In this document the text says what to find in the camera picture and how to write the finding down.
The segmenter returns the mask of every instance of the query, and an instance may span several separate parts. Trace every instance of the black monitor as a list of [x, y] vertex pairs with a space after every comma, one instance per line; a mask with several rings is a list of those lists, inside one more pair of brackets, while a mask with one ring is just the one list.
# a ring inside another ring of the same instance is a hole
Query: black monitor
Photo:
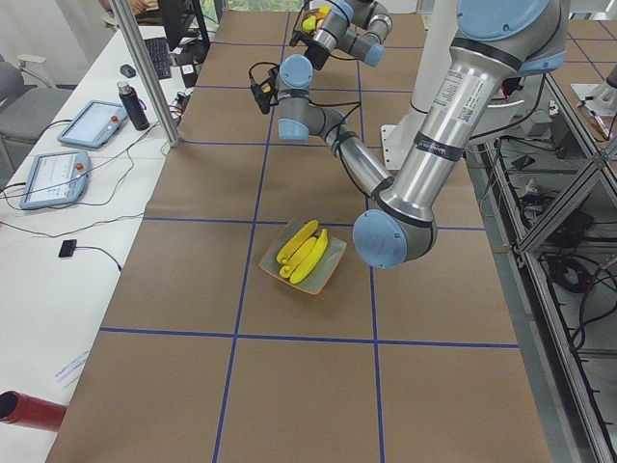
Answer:
[[201, 39], [207, 52], [210, 48], [210, 38], [203, 20], [200, 0], [158, 0], [158, 9], [161, 13], [170, 50], [174, 50], [180, 45], [180, 41], [186, 36], [193, 23], [193, 19], [197, 18]]

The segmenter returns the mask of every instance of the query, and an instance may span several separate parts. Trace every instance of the white desk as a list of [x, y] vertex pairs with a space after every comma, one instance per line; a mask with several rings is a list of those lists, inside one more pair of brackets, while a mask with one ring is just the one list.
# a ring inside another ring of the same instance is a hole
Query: white desk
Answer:
[[[161, 27], [143, 27], [145, 38], [163, 36]], [[116, 83], [128, 80], [145, 102], [148, 119], [156, 122], [148, 94], [139, 77], [126, 79], [122, 64], [132, 65], [121, 33], [103, 50], [55, 120], [72, 119], [92, 99], [120, 101]], [[184, 90], [177, 68], [173, 78], [160, 81], [169, 102]], [[17, 170], [11, 183], [25, 181], [33, 156], [66, 150], [56, 141], [63, 127], [50, 128]], [[127, 122], [100, 150], [91, 150], [93, 166], [116, 156], [143, 132]], [[64, 210], [17, 211], [0, 201], [0, 221], [24, 229], [58, 234], [144, 211], [165, 162], [167, 151], [163, 130], [155, 127], [147, 138], [131, 149], [135, 166], [113, 200], [104, 206], [76, 205]], [[123, 154], [91, 173], [80, 201], [105, 202], [118, 179], [130, 166]], [[20, 193], [9, 190], [9, 196]], [[13, 199], [17, 205], [19, 199]], [[141, 219], [127, 219], [66, 237], [44, 238], [0, 226], [0, 392], [21, 391], [67, 404], [76, 381], [63, 388], [54, 374], [82, 352], [96, 335], [120, 276], [116, 265], [99, 251], [77, 250], [71, 259], [58, 259], [63, 239], [75, 238], [78, 246], [105, 249], [124, 264]], [[55, 433], [0, 424], [0, 461], [40, 463], [49, 453]]]

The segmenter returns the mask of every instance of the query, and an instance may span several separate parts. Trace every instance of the keyboard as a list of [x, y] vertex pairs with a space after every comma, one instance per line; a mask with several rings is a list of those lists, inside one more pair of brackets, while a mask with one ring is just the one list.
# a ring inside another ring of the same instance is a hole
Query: keyboard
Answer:
[[146, 50], [154, 65], [158, 79], [162, 80], [172, 77], [169, 60], [170, 49], [167, 46], [167, 41], [162, 37], [156, 37], [154, 39], [145, 39], [144, 42], [146, 43]]

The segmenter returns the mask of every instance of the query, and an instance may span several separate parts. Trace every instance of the square plate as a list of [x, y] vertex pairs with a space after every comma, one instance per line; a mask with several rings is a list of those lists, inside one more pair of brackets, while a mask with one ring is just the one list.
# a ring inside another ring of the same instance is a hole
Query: square plate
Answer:
[[292, 220], [287, 224], [287, 226], [282, 230], [281, 234], [277, 238], [277, 240], [272, 243], [270, 249], [266, 251], [266, 254], [263, 255], [261, 261], [259, 262], [259, 268], [261, 268], [264, 272], [272, 275], [277, 280], [285, 283], [286, 285], [290, 285], [295, 287], [296, 289], [300, 289], [303, 292], [307, 292], [308, 294], [319, 294], [319, 292], [326, 285], [332, 274], [335, 272], [336, 266], [340, 262], [340, 258], [342, 258], [343, 253], [345, 252], [345, 248], [347, 247], [347, 243], [341, 241], [338, 238], [335, 238], [328, 231], [328, 247], [326, 248], [326, 252], [322, 256], [322, 258], [317, 262], [315, 268], [313, 268], [312, 272], [308, 274], [306, 278], [304, 278], [299, 284], [293, 285], [288, 280], [279, 275], [279, 270], [281, 270], [281, 265], [277, 262], [277, 254], [284, 246], [284, 244], [291, 239], [291, 237], [298, 232], [304, 226], [304, 223]]

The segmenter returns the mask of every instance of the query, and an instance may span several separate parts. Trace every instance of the water bottle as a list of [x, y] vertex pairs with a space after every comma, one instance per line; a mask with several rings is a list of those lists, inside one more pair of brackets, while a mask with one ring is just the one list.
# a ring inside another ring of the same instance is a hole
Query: water bottle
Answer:
[[128, 82], [119, 82], [118, 90], [120, 92], [120, 100], [124, 105], [126, 114], [137, 130], [146, 130], [150, 123], [142, 107], [142, 103], [137, 98], [135, 89], [128, 85]]

